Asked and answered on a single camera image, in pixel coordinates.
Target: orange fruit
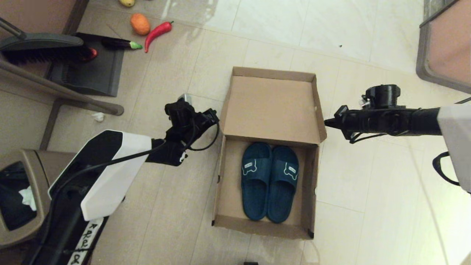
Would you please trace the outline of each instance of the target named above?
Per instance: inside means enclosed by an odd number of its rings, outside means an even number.
[[[149,20],[141,13],[135,13],[131,16],[131,26],[139,35],[147,35],[150,32]]]

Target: trash can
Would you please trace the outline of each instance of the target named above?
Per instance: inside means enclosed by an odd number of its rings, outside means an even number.
[[[0,157],[0,248],[39,230],[49,211],[49,186],[74,156],[22,149]]]

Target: wire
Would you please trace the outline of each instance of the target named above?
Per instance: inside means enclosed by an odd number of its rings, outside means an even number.
[[[362,132],[359,132],[357,133],[355,136],[353,136],[351,139],[350,139],[350,143],[351,144],[354,144],[354,143],[357,143],[359,141],[363,141],[363,140],[366,140],[366,139],[370,139],[370,138],[374,138],[374,137],[379,137],[379,136],[383,136],[383,135],[386,135],[385,133],[379,133],[379,134],[375,134],[375,135],[371,135],[371,136],[366,136],[366,137],[363,137],[363,138],[360,138],[357,140],[357,138],[362,134]]]
[[[455,104],[463,104],[463,103],[466,103],[466,102],[468,102],[468,101],[471,101],[471,98],[463,99],[463,100],[461,100],[461,101],[458,101],[458,102],[455,103]]]
[[[205,148],[199,148],[199,149],[194,149],[194,148],[191,148],[191,146],[190,146],[190,147],[188,147],[188,149],[189,149],[189,150],[192,150],[192,151],[203,151],[203,150],[206,150],[206,149],[208,149],[209,147],[211,147],[211,146],[214,144],[214,142],[216,142],[216,139],[218,138],[218,135],[219,135],[219,130],[220,130],[220,128],[219,128],[219,122],[217,122],[216,125],[217,125],[217,127],[218,127],[218,129],[217,129],[217,131],[216,131],[216,135],[214,136],[214,139],[212,140],[212,142],[211,142],[208,146],[206,146]]]
[[[205,148],[201,148],[201,149],[193,149],[191,148],[191,144],[193,142],[193,140],[195,139],[196,137],[196,124],[195,124],[195,121],[194,119],[191,119],[191,123],[193,124],[193,133],[192,133],[192,136],[190,138],[190,141],[188,142],[187,145],[184,146],[184,149],[189,149],[189,150],[192,150],[192,151],[203,151],[203,150],[206,150],[208,149],[209,147],[211,147],[214,142],[216,141],[218,135],[219,135],[219,131],[220,131],[220,128],[219,128],[219,123],[216,123],[217,125],[217,132],[216,132],[216,136],[214,137],[213,141]],[[152,154],[154,152],[156,152],[158,149],[160,149],[164,143],[166,142],[166,140],[163,140],[163,142],[157,146],[157,147],[154,147],[148,151],[144,151],[144,152],[140,152],[140,153],[137,153],[137,154],[134,154],[134,155],[130,155],[130,156],[126,156],[126,157],[121,157],[121,158],[117,158],[117,159],[114,159],[114,160],[110,160],[108,162],[105,162],[105,163],[102,163],[102,164],[99,164],[99,165],[95,165],[95,166],[90,166],[90,167],[87,167],[83,170],[80,170],[74,174],[72,174],[62,185],[60,185],[57,189],[56,189],[56,192],[55,194],[52,196],[52,201],[51,201],[51,205],[49,207],[49,214],[48,214],[48,218],[45,222],[45,225],[46,225],[46,228],[44,230],[44,233],[43,233],[43,236],[42,236],[42,239],[41,241],[39,242],[39,248],[36,250],[36,253],[34,254],[34,257],[32,258],[32,262],[34,262],[37,258],[37,256],[39,255],[39,252],[41,250],[41,248],[43,246],[45,246],[45,242],[49,236],[49,232],[50,232],[50,228],[51,228],[51,225],[52,225],[52,216],[53,216],[53,213],[54,213],[54,209],[56,207],[56,203],[57,203],[57,196],[59,195],[60,191],[67,185],[69,184],[72,180],[74,180],[77,176],[80,176],[84,173],[87,173],[87,172],[90,172],[90,171],[93,171],[93,170],[96,170],[98,168],[102,168],[102,167],[105,167],[105,166],[111,166],[111,165],[114,165],[114,164],[118,164],[118,163],[121,163],[121,162],[124,162],[124,161],[127,161],[127,160],[130,160],[130,159],[134,159],[134,158],[137,158],[137,157],[141,157],[141,156],[145,156],[145,155],[149,155],[149,154]]]
[[[448,156],[450,156],[449,152],[444,152],[444,153],[439,154],[436,158],[433,159],[432,166],[435,169],[435,171],[437,171],[437,173],[440,175],[440,177],[442,177],[446,182],[451,183],[456,186],[460,186],[460,183],[458,181],[453,181],[449,179],[447,176],[445,176],[445,174],[443,174],[443,171],[441,170],[440,160]]]
[[[57,252],[57,248],[50,246],[50,245],[42,245],[43,248],[48,248],[54,252]],[[74,252],[83,252],[83,251],[89,251],[89,250],[94,250],[95,247],[90,247],[90,248],[76,248],[76,249],[64,249],[62,250],[63,254],[72,254]]]
[[[43,233],[43,236],[42,236],[42,239],[41,241],[39,242],[39,248],[38,250],[36,251],[34,257],[32,258],[32,262],[34,262],[37,258],[37,256],[39,255],[39,252],[42,248],[42,246],[44,245],[44,243],[46,242],[46,240],[48,239],[48,236],[49,236],[49,232],[50,232],[50,228],[51,228],[51,225],[52,225],[52,216],[53,216],[53,213],[54,213],[54,209],[56,207],[56,203],[57,203],[57,196],[59,195],[60,191],[67,185],[69,184],[72,180],[74,180],[76,177],[84,174],[84,173],[87,173],[87,172],[90,172],[90,171],[93,171],[93,170],[96,170],[98,168],[102,168],[102,167],[105,167],[105,166],[111,166],[111,165],[114,165],[114,164],[118,164],[118,163],[121,163],[121,162],[124,162],[124,161],[127,161],[127,160],[130,160],[130,159],[134,159],[134,158],[137,158],[137,157],[141,157],[141,156],[145,156],[145,155],[149,155],[149,154],[152,154],[154,152],[156,152],[157,150],[159,150],[160,148],[162,148],[163,144],[165,143],[166,141],[163,140],[163,143],[160,144],[159,146],[157,147],[154,147],[150,150],[147,150],[147,151],[144,151],[144,152],[140,152],[140,153],[137,153],[137,154],[134,154],[134,155],[130,155],[130,156],[126,156],[126,157],[121,157],[121,158],[117,158],[117,159],[114,159],[114,160],[110,160],[108,162],[105,162],[105,163],[102,163],[102,164],[99,164],[99,165],[95,165],[95,166],[90,166],[90,167],[87,167],[85,169],[82,169],[74,174],[72,174],[69,179],[67,179],[62,185],[60,185],[57,189],[56,189],[56,192],[55,194],[53,195],[53,198],[52,198],[52,201],[51,201],[51,205],[49,207],[49,213],[48,213],[48,218],[46,220],[46,228],[44,230],[44,233]]]

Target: white tissue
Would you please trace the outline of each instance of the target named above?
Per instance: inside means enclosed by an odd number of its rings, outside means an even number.
[[[22,203],[24,205],[29,205],[31,210],[36,211],[36,202],[34,201],[34,196],[32,195],[31,186],[29,186],[27,189],[20,190],[19,193],[21,196],[23,196]]]
[[[92,116],[99,123],[101,123],[105,119],[105,114],[103,112],[97,112],[95,114],[92,114]]]

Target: white robot arm casing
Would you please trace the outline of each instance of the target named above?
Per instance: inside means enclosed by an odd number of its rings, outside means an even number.
[[[471,192],[471,104],[441,107],[437,120],[458,182]]]
[[[128,132],[118,133],[122,134],[122,141],[114,143],[117,147],[119,146],[119,148],[114,154],[113,159],[134,155],[148,151],[152,148],[152,139],[149,136]],[[144,155],[123,161],[107,166],[103,170],[81,202],[83,218],[85,221],[109,216],[117,209],[147,157],[148,155]]]

